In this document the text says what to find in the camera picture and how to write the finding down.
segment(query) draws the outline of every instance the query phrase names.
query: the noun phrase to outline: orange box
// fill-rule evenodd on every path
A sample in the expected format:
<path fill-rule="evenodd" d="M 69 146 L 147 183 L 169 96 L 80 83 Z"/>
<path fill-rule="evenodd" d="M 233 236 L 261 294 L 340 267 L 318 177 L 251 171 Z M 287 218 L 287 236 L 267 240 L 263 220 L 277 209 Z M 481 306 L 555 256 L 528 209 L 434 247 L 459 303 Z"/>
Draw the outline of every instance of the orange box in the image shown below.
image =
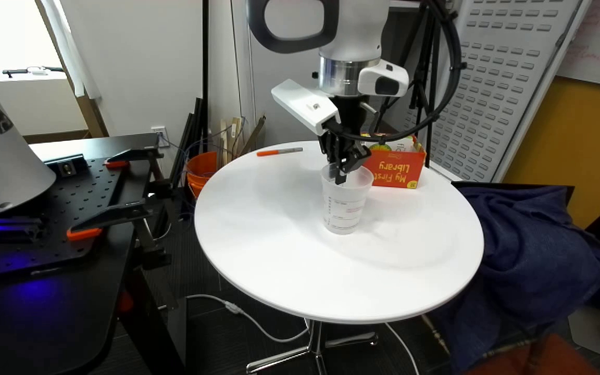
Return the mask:
<path fill-rule="evenodd" d="M 364 166 L 375 175 L 375 185 L 414 190 L 425 165 L 425 149 L 371 149 Z"/>

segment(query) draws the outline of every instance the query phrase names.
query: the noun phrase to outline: metal stand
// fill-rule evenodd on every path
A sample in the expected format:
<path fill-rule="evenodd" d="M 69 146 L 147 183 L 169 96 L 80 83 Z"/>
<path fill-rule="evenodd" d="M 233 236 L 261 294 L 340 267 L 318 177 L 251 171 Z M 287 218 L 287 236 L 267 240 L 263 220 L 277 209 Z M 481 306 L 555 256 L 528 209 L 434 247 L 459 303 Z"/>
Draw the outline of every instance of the metal stand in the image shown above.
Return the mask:
<path fill-rule="evenodd" d="M 130 309 L 119 309 L 119 320 L 152 373 L 185 373 L 178 348 L 162 323 L 142 269 L 130 270 L 126 290 Z"/>
<path fill-rule="evenodd" d="M 310 320 L 309 323 L 309 344 L 307 345 L 301 345 L 301 348 L 293 348 L 293 350 L 287 350 L 287 352 L 280 352 L 276 356 L 267 356 L 267 358 L 254 360 L 254 363 L 247 365 L 247 373 L 249 375 L 256 375 L 259 370 L 289 363 L 293 358 L 315 356 L 316 373 L 318 375 L 328 375 L 325 360 L 323 360 L 323 350 L 325 348 L 354 345 L 354 344 L 377 345 L 380 344 L 380 335 L 377 333 L 360 333 L 360 335 L 351 335 L 351 338 L 342 338 L 342 339 L 323 342 L 323 323 Z"/>

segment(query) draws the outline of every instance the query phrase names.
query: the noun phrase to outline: black cable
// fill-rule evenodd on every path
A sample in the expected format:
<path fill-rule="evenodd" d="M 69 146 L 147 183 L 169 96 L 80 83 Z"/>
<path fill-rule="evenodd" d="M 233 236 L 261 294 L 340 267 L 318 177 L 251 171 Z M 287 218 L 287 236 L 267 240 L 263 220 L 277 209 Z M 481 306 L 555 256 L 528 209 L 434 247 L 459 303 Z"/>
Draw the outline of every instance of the black cable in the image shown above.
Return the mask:
<path fill-rule="evenodd" d="M 431 82 L 430 82 L 430 107 L 427 110 L 434 110 L 434 97 L 438 93 L 438 67 L 439 67 L 439 38 L 434 40 L 434 50 L 431 50 Z M 425 166 L 430 166 L 430 157 L 431 157 L 431 127 L 434 122 L 427 124 L 427 139 L 425 139 Z"/>
<path fill-rule="evenodd" d="M 454 16 L 448 15 L 443 3 L 439 3 L 438 0 L 425 0 L 425 1 L 430 1 L 430 8 L 431 8 L 434 16 L 438 19 L 438 22 L 447 36 L 448 57 L 450 57 L 450 77 L 448 77 L 448 85 L 447 85 L 447 92 L 443 92 L 443 97 L 439 99 L 439 103 L 419 124 L 414 124 L 406 131 L 400 131 L 400 134 L 392 134 L 392 136 L 354 136 L 354 134 L 347 134 L 343 128 L 340 128 L 336 124 L 328 124 L 328 128 L 336 131 L 340 137 L 347 137 L 347 139 L 393 142 L 393 139 L 403 139 L 403 137 L 409 137 L 412 134 L 419 134 L 423 127 L 427 127 L 430 122 L 439 118 L 439 112 L 448 107 L 454 92 L 459 90 L 460 70 L 462 70 L 462 50 L 460 50 L 459 32 L 452 24 Z"/>
<path fill-rule="evenodd" d="M 423 38 L 419 65 L 414 68 L 414 90 L 411 93 L 409 109 L 419 109 L 417 110 L 417 124 L 423 118 L 423 110 L 421 109 L 430 109 L 430 103 L 434 101 L 434 99 L 425 97 L 425 90 L 427 90 L 427 75 L 430 75 L 430 68 L 431 68 L 430 57 L 431 57 L 435 32 L 438 32 L 435 24 L 438 24 L 435 19 L 427 19 L 427 22 L 425 22 L 427 32 L 425 32 L 425 38 Z"/>
<path fill-rule="evenodd" d="M 414 42 L 417 42 L 417 36 L 419 36 L 419 32 L 421 32 L 421 24 L 425 22 L 425 16 L 427 16 L 427 6 L 421 3 L 419 20 L 417 20 L 417 24 L 411 28 L 411 34 L 409 34 L 409 38 L 406 38 L 406 42 L 405 42 L 405 45 L 403 45 L 400 58 L 393 61 L 396 65 L 406 67 L 409 57 L 411 57 L 411 50 L 412 50 L 412 45 L 414 45 Z M 380 128 L 380 124 L 381 124 L 381 121 L 384 121 L 384 115 L 386 115 L 398 99 L 400 99 L 400 97 L 386 97 L 386 99 L 384 99 L 384 103 L 381 103 L 381 109 L 380 109 L 380 112 L 377 112 L 373 131 Z"/>
<path fill-rule="evenodd" d="M 210 96 L 210 1 L 202 0 L 202 116 L 200 137 L 209 137 L 209 96 Z"/>

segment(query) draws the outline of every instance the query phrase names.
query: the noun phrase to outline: pen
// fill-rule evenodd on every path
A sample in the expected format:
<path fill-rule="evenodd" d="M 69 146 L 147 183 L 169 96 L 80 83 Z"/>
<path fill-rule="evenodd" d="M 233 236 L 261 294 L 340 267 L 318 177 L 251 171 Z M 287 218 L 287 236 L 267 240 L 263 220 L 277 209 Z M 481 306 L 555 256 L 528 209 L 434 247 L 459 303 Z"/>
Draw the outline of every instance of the pen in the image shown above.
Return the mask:
<path fill-rule="evenodd" d="M 276 157 L 276 153 L 292 153 L 292 151 L 303 151 L 303 148 L 261 149 L 256 151 L 256 157 Z"/>

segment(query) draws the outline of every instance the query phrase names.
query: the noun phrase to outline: dark blue fabric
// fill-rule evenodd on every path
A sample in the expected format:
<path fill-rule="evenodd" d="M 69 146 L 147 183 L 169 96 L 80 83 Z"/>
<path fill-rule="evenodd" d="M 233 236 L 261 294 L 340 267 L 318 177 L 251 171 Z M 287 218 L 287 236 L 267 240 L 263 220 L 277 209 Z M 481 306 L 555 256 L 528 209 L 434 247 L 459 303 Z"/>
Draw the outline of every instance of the dark blue fabric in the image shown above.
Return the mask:
<path fill-rule="evenodd" d="M 486 251 L 477 276 L 438 320 L 454 373 L 499 342 L 506 320 L 549 326 L 600 288 L 600 242 L 574 226 L 567 187 L 459 187 L 476 209 Z"/>

